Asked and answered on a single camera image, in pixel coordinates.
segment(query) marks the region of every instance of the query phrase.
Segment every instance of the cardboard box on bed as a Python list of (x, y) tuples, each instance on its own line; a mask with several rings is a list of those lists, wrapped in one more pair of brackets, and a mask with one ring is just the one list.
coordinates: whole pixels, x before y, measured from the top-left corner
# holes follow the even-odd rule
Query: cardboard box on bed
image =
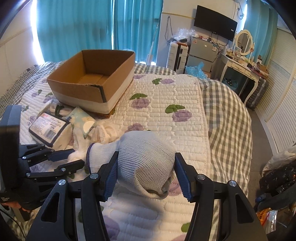
[(55, 97), (68, 105), (108, 114), (133, 80), (135, 53), (82, 50), (47, 78)]

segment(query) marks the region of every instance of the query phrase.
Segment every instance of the vanity table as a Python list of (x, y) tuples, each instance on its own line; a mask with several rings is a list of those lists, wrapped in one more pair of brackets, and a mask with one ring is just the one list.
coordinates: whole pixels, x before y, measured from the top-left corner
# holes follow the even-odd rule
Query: vanity table
[[(238, 33), (238, 35), (235, 38), (236, 46), (241, 48), (241, 55), (246, 56), (251, 52), (251, 47), (253, 46), (253, 39), (248, 30), (242, 30)], [(245, 99), (243, 99), (244, 104), (246, 105), (248, 99), (250, 96), (254, 93), (256, 88), (258, 87), (258, 82), (260, 80), (260, 76), (253, 73), (247, 66), (244, 64), (241, 64), (234, 59), (231, 59), (227, 57), (225, 54), (221, 54), (218, 57), (218, 63), (216, 63), (215, 68), (212, 70), (212, 76), (213, 79), (218, 79), (220, 82), (223, 81), (225, 83), (226, 80), (226, 74), (228, 76), (232, 76), (233, 79), (239, 79), (239, 87), (238, 90), (235, 90), (237, 95), (240, 97), (240, 95), (243, 93), (245, 86), (249, 81), (254, 81), (254, 87), (250, 91), (250, 93), (246, 96), (244, 93)]]
[[(248, 99), (250, 98), (250, 96), (254, 93), (254, 91), (258, 87), (258, 81), (259, 81), (260, 77), (258, 75), (256, 75), (255, 73), (253, 73), (248, 67), (234, 61), (233, 59), (228, 58), (224, 54), (221, 55), (220, 59), (221, 59), (220, 66), (215, 68), (213, 79), (219, 79), (220, 82), (222, 82), (222, 80), (224, 79), (224, 75), (226, 73), (227, 68), (232, 68), (235, 71), (243, 74), (244, 76), (250, 78), (251, 80), (253, 80), (255, 82), (253, 89), (251, 90), (251, 92), (248, 94), (248, 96), (246, 97), (246, 99), (244, 101), (244, 104), (246, 104)], [(247, 84), (247, 78), (244, 83), (244, 86), (242, 87), (242, 91), (244, 90), (244, 87), (246, 86), (246, 84)]]

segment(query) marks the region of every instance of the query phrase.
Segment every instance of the teal curtain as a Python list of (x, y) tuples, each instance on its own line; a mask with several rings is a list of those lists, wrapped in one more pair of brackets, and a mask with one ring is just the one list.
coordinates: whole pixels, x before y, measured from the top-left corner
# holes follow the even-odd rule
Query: teal curtain
[[(146, 62), (162, 8), (163, 0), (115, 0), (114, 48), (131, 49), (137, 62)], [(158, 37), (159, 29), (152, 52), (154, 62)]]
[(83, 49), (112, 49), (112, 9), (112, 0), (38, 0), (44, 60), (66, 60)]
[(255, 42), (254, 59), (261, 55), (262, 64), (267, 65), (276, 39), (278, 14), (261, 0), (247, 0), (247, 4), (244, 29), (250, 31)]

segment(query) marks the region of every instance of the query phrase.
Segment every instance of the black bag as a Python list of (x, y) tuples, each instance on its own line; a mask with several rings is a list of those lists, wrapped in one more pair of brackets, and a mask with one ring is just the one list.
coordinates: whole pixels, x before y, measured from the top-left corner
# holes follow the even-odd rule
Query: black bag
[(246, 106), (251, 110), (255, 110), (260, 100), (262, 99), (265, 91), (267, 90), (269, 83), (266, 79), (260, 78), (258, 81), (258, 87), (255, 89), (254, 93), (248, 99)]
[(275, 196), (296, 183), (296, 160), (271, 171), (259, 180), (260, 190)]

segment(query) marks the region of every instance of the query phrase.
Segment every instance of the television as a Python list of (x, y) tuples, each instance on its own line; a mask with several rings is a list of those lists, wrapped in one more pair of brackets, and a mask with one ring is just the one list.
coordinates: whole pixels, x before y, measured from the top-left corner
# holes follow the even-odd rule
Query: television
[(194, 26), (233, 41), (237, 22), (206, 7), (197, 6)]

